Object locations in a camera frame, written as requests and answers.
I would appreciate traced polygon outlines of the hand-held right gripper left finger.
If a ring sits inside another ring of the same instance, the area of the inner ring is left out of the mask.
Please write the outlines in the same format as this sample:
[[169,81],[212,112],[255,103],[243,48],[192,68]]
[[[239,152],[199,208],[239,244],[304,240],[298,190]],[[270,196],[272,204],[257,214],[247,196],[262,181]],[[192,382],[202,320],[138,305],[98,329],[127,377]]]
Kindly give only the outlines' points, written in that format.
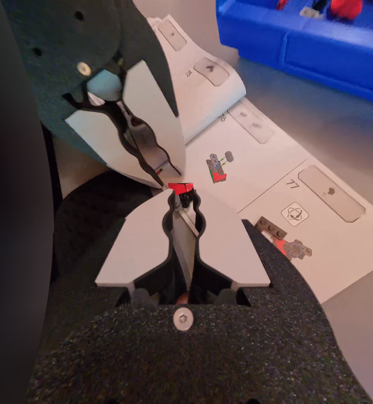
[[167,189],[126,217],[95,279],[98,286],[160,292],[171,283],[175,196]]

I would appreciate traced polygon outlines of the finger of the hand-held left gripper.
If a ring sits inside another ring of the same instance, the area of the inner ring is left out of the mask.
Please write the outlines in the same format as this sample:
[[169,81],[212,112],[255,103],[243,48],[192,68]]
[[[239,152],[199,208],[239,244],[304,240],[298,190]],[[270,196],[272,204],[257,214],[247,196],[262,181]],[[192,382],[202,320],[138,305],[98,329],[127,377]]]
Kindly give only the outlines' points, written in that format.
[[78,110],[65,122],[103,159],[106,165],[142,184],[163,189],[162,185],[146,173],[139,160],[122,145],[119,133],[110,118],[98,112]]
[[120,108],[128,124],[120,135],[120,172],[148,185],[181,182],[186,147],[180,118],[144,60],[127,71]]

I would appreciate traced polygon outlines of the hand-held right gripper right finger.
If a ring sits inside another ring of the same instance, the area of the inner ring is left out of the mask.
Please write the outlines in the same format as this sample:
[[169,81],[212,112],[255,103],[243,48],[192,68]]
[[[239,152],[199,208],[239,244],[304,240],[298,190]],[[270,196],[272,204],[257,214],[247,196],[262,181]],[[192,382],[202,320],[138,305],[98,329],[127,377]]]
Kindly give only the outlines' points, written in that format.
[[204,189],[194,191],[192,285],[203,290],[268,287],[270,278],[240,217]]

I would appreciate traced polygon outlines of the red and black toy piece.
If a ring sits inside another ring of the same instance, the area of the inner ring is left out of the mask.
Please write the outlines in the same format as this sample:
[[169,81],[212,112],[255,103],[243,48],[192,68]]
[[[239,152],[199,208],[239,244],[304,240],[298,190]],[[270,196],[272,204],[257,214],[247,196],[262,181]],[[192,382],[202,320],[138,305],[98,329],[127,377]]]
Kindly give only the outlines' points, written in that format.
[[175,192],[176,200],[183,209],[187,209],[194,198],[193,183],[169,183],[168,187]]

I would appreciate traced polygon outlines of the dark grey toy brick plate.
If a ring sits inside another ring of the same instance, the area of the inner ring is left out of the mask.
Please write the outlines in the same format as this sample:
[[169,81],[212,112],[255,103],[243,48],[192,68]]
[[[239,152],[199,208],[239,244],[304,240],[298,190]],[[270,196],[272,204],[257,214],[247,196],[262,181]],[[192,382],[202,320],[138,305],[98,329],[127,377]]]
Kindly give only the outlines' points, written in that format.
[[261,232],[267,232],[278,240],[284,240],[287,235],[287,232],[263,216],[256,222],[255,227]]

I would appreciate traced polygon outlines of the white instruction booklet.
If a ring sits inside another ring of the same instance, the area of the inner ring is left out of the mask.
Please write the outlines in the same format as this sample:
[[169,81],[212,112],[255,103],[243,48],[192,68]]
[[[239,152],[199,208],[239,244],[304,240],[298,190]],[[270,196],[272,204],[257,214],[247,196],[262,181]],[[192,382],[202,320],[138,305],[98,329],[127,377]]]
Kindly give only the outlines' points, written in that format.
[[149,17],[171,72],[184,142],[183,182],[253,225],[287,232],[273,245],[320,303],[373,271],[373,206],[245,98],[243,80],[199,48],[172,16]]

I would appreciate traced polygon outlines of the blue plastic bin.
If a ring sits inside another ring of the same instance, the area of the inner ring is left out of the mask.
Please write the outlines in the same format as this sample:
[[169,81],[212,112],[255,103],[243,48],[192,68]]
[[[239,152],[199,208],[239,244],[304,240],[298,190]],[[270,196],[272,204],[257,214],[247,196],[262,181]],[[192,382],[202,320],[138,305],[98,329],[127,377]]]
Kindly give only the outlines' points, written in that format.
[[353,20],[331,1],[216,1],[220,42],[239,56],[373,101],[373,1]]

